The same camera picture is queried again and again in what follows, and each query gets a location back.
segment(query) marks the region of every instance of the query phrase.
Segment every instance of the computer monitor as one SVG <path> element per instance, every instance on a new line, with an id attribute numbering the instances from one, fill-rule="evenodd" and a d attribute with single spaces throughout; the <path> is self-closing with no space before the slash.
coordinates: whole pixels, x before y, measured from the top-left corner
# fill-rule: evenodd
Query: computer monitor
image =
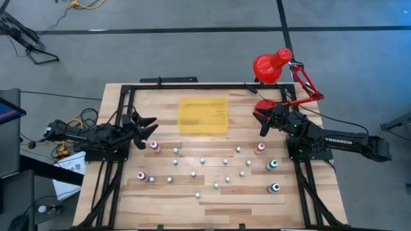
<path id="1" fill-rule="evenodd" d="M 7 123 L 13 119 L 20 118 L 26 115 L 26 111 L 13 103 L 0 98 L 0 124 Z"/>

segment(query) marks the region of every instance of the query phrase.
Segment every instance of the yellow plastic tray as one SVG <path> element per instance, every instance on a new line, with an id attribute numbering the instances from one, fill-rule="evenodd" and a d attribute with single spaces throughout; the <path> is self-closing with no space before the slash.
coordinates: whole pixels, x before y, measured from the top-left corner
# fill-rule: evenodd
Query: yellow plastic tray
<path id="1" fill-rule="evenodd" d="M 227 98 L 180 98 L 179 121 L 183 133 L 224 133 L 228 129 Z"/>

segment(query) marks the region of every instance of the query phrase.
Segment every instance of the small bottle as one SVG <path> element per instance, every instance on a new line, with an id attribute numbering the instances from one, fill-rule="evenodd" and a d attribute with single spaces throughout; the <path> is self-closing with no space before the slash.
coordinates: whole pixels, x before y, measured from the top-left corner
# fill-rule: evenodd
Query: small bottle
<path id="1" fill-rule="evenodd" d="M 147 182 L 150 178 L 146 175 L 146 173 L 144 172 L 139 172 L 139 174 L 137 175 L 137 178 L 139 180 L 142 180 L 144 182 Z"/>
<path id="2" fill-rule="evenodd" d="M 159 153 L 161 151 L 161 148 L 160 148 L 159 144 L 157 144 L 157 142 L 155 142 L 155 141 L 150 143 L 150 147 L 151 147 L 151 149 L 153 149 L 153 151 L 155 153 Z"/>
<path id="3" fill-rule="evenodd" d="M 254 153 L 258 155 L 258 154 L 260 154 L 261 152 L 263 152 L 264 149 L 265 149 L 265 145 L 264 145 L 263 143 L 259 143 L 259 144 L 257 145 L 257 147 L 254 149 Z"/>
<path id="4" fill-rule="evenodd" d="M 41 214 L 59 214 L 63 211 L 62 205 L 41 205 L 38 209 Z"/>
<path id="5" fill-rule="evenodd" d="M 265 168 L 269 171 L 275 169 L 278 166 L 278 162 L 277 160 L 271 160 L 266 166 Z"/>
<path id="6" fill-rule="evenodd" d="M 269 193 L 275 193 L 278 192 L 280 190 L 280 185 L 279 184 L 272 184 L 270 185 L 270 187 L 267 188 L 267 191 Z"/>

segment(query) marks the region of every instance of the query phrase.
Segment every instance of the wooden board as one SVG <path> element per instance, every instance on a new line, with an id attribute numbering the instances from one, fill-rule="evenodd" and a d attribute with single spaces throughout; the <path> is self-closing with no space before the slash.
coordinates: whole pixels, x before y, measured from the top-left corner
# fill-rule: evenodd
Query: wooden board
<path id="1" fill-rule="evenodd" d="M 117 109 L 121 84 L 107 84 L 100 108 L 98 122 L 103 123 Z M 297 97 L 305 92 L 296 85 Z M 259 90 L 267 99 L 281 100 L 279 90 Z M 229 129 L 224 134 L 185 134 L 177 128 L 180 97 L 226 97 L 228 101 Z M 150 137 L 157 141 L 162 151 L 138 150 L 130 147 L 125 162 L 115 228 L 299 228 L 304 227 L 293 163 L 288 158 L 286 134 L 271 129 L 266 137 L 259 136 L 260 124 L 252 115 L 254 105 L 261 100 L 258 95 L 242 89 L 227 90 L 137 90 L 134 106 L 143 117 L 157 117 L 160 125 Z M 316 102 L 304 105 L 318 111 Z M 321 118 L 302 111 L 316 124 Z M 266 150 L 255 155 L 253 149 L 259 142 Z M 174 166 L 173 159 L 179 164 Z M 277 159 L 279 166 L 266 171 L 265 164 Z M 322 201 L 341 222 L 346 222 L 344 207 L 333 169 L 324 161 L 312 161 L 317 190 Z M 100 163 L 87 166 L 73 225 L 79 224 L 91 209 Z M 154 176 L 154 183 L 137 179 L 138 172 Z M 100 196 L 103 175 L 97 198 Z M 171 176 L 173 182 L 166 181 Z M 229 183 L 225 177 L 231 177 Z M 213 183 L 220 184 L 219 189 Z M 281 190 L 269 194 L 266 188 L 279 183 Z M 311 222 L 314 212 L 311 200 Z M 103 224 L 108 222 L 108 200 Z"/>

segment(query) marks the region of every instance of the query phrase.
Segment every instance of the white paper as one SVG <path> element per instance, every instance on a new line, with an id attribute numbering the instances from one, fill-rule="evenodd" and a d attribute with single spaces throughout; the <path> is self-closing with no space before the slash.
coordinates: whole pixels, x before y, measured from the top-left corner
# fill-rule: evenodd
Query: white paper
<path id="1" fill-rule="evenodd" d="M 85 174 L 85 168 L 87 165 L 84 162 L 84 156 L 85 152 L 79 152 L 74 155 L 71 155 L 70 157 L 64 158 L 59 160 L 55 164 L 57 167 L 63 167 L 65 169 L 68 169 L 70 171 L 74 171 L 76 173 L 80 173 L 82 175 Z M 72 185 L 64 182 L 59 182 L 57 180 L 53 180 L 54 188 L 56 190 L 56 195 L 57 199 L 59 201 L 62 201 L 73 194 L 77 193 L 82 187 L 78 185 Z"/>

